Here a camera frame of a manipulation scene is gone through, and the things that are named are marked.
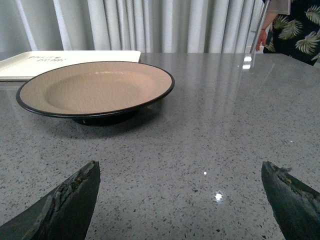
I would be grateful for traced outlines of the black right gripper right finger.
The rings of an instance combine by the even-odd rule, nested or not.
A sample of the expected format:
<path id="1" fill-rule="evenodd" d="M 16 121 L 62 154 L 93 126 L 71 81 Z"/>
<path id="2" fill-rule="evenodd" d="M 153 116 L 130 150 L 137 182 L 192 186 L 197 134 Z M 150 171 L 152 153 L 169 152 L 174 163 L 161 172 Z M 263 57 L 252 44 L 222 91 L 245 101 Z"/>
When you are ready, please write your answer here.
<path id="1" fill-rule="evenodd" d="M 274 218 L 287 240 L 320 238 L 320 193 L 270 161 L 261 167 L 261 180 Z"/>

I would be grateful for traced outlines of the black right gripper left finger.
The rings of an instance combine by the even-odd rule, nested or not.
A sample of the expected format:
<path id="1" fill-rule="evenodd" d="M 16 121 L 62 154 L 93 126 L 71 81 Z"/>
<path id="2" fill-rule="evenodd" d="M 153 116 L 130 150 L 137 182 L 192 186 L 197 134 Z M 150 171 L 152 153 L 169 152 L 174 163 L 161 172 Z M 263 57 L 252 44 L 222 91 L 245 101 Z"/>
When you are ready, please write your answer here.
<path id="1" fill-rule="evenodd" d="M 90 161 L 0 227 L 2 240 L 83 240 L 95 209 L 100 166 Z"/>

